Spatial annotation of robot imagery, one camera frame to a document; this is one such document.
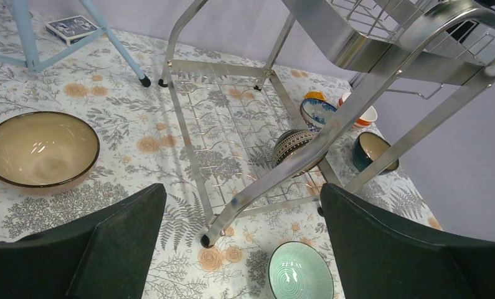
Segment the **orange bowl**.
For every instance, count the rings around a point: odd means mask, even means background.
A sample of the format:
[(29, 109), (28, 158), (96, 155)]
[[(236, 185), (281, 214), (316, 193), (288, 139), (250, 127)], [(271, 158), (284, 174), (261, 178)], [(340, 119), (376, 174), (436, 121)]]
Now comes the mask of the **orange bowl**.
[[(336, 103), (336, 108), (339, 108), (351, 95), (351, 92), (346, 92), (341, 95)], [(352, 125), (352, 128), (363, 129), (368, 128), (377, 120), (378, 114), (376, 109), (371, 105)]]

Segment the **dark patterned bowl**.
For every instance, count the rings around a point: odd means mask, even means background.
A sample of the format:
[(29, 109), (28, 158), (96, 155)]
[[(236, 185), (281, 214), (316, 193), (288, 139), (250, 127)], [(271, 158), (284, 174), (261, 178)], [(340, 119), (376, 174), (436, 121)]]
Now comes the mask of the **dark patterned bowl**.
[(272, 166), (276, 167), (306, 146), (317, 135), (309, 130), (291, 129), (284, 132), (276, 141), (272, 152)]

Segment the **teal blue bowl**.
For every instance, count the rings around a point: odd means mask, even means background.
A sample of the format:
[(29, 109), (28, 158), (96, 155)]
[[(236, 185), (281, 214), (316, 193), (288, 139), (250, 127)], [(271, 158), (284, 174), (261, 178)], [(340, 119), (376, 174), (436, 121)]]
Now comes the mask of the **teal blue bowl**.
[(390, 143), (375, 133), (365, 131), (355, 140), (352, 148), (352, 162), (362, 172), (391, 147)]

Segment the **floral tablecloth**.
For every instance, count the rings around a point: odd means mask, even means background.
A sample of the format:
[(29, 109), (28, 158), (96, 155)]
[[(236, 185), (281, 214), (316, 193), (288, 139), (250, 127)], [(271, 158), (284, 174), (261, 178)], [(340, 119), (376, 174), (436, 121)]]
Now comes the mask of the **floral tablecloth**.
[[(275, 141), (294, 123), (275, 89), (259, 92), (243, 76), (174, 73), (209, 204), (227, 201), (271, 168)], [(256, 207), (306, 198), (306, 204), (239, 218), (214, 249), (171, 95), (142, 86), (106, 37), (38, 74), (0, 62), (0, 122), (50, 110), (75, 115), (100, 137), (96, 168), (79, 187), (54, 196), (29, 196), (0, 183), (0, 241), (14, 242), (102, 209), (153, 183), (163, 183), (166, 210), (144, 298), (269, 298), (267, 263), (285, 242), (315, 248), (344, 291), (325, 221), (318, 215), (324, 178), (312, 171), (290, 179)]]

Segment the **green celadon bowl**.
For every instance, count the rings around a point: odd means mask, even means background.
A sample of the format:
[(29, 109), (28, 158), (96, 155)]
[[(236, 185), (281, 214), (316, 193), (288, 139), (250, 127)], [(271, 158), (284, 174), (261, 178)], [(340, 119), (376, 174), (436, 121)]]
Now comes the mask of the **green celadon bowl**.
[(312, 246), (290, 241), (279, 245), (267, 266), (273, 298), (332, 298), (334, 282), (323, 257)]

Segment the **white blue floral bowl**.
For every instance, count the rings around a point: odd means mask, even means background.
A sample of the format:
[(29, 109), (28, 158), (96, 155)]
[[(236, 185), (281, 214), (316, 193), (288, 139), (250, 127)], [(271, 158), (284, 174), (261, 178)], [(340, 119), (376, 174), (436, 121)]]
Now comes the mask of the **white blue floral bowl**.
[(326, 122), (336, 113), (337, 108), (328, 102), (309, 98), (304, 99), (299, 112), (310, 131), (318, 133)]

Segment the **steel two-tier dish rack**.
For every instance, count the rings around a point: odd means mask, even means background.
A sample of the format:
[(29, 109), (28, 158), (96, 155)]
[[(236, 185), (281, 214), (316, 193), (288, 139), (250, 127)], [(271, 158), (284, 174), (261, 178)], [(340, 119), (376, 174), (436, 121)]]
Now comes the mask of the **steel two-tier dish rack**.
[[(369, 151), (369, 158), (357, 162), (359, 174), (346, 185), (356, 192), (373, 177), (398, 167), (401, 155), (437, 129), (483, 90), (495, 82), (495, 58), (478, 58), (479, 39), (472, 37), (480, 25), (495, 30), (495, 8), (491, 1), (286, 1), (289, 15), (273, 50), (262, 68), (177, 60), (174, 52), (179, 34), (202, 9), (194, 1), (176, 21), (169, 36), (161, 87), (171, 93), (182, 130), (192, 174), (202, 199), (209, 230), (201, 243), (210, 248), (238, 217), (283, 207), (283, 203), (253, 207), (288, 178), (319, 168), (324, 179), (338, 183), (325, 160), (329, 147), (346, 131), (366, 130), (377, 120), (374, 102), (400, 78), (456, 85), (457, 90), (385, 151)], [(295, 106), (273, 70), (295, 23), (307, 32), (326, 58), (335, 66), (355, 71), (352, 92), (332, 102), (319, 92), (309, 92)], [(270, 82), (284, 104), (295, 130), (281, 135), (272, 155), (273, 169), (233, 195), (214, 212), (204, 181), (204, 165), (191, 143), (184, 114), (172, 80), (178, 71), (256, 78), (255, 89)]]

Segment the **small yellow object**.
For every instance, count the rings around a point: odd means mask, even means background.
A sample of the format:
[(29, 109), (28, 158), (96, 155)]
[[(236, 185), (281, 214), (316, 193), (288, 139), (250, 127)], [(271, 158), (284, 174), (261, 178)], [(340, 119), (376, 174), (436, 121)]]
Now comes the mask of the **small yellow object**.
[(324, 94), (322, 92), (319, 92), (319, 91), (309, 91), (308, 93), (306, 93), (304, 95), (304, 99), (309, 99), (309, 98), (313, 98), (313, 99), (317, 99), (317, 100), (321, 100), (321, 101), (324, 101), (326, 102), (326, 98), (324, 96)]

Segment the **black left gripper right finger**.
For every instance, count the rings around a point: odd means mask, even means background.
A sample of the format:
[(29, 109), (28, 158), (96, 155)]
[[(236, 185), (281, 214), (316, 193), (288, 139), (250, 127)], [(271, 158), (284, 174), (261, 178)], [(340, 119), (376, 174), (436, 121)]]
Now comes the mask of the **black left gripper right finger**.
[(346, 298), (495, 298), (495, 242), (411, 221), (331, 183), (320, 200)]

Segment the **brown speckled bowl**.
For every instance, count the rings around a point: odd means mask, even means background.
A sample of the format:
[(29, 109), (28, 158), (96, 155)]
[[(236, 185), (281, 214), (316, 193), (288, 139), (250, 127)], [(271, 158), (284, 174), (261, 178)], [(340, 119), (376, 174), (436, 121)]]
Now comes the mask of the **brown speckled bowl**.
[(100, 150), (95, 130), (76, 116), (17, 115), (0, 123), (0, 182), (34, 196), (67, 192), (89, 177)]

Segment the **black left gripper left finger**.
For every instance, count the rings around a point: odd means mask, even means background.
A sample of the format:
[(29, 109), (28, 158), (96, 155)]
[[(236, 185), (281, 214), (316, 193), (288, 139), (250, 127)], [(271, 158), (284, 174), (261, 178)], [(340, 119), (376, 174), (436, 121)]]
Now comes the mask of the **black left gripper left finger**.
[(155, 183), (69, 223), (0, 242), (0, 298), (141, 298), (166, 199)]

